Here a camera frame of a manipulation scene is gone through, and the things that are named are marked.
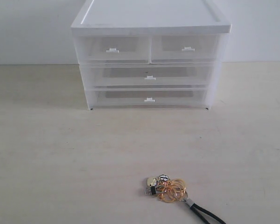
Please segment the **gold keychain with black strap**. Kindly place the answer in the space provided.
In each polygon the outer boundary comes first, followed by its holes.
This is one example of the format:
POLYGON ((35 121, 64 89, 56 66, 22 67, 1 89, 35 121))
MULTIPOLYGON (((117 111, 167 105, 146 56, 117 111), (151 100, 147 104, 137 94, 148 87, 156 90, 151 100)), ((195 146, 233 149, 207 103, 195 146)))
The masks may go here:
POLYGON ((211 217, 219 224, 225 224, 221 218, 199 206, 189 198, 187 185, 183 179, 171 179, 168 175, 151 176, 146 179, 145 194, 157 197, 164 203, 183 202, 203 223, 209 221, 203 214, 211 217))

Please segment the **white plastic drawer cabinet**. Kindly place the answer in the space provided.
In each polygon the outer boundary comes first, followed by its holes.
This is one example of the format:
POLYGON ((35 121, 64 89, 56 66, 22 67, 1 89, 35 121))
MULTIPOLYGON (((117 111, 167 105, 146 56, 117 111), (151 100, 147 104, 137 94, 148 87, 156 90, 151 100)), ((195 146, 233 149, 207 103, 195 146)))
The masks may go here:
POLYGON ((211 63, 217 66, 217 75, 208 85, 129 85, 91 88, 85 88, 83 85, 84 91, 95 88, 207 87, 216 92, 231 27, 231 23, 211 0, 88 0, 71 25, 73 39, 79 36, 145 36, 150 39, 150 56, 148 64, 86 65, 96 67, 211 63), (163 35, 220 35, 217 57, 208 62, 151 63, 152 38, 163 35))

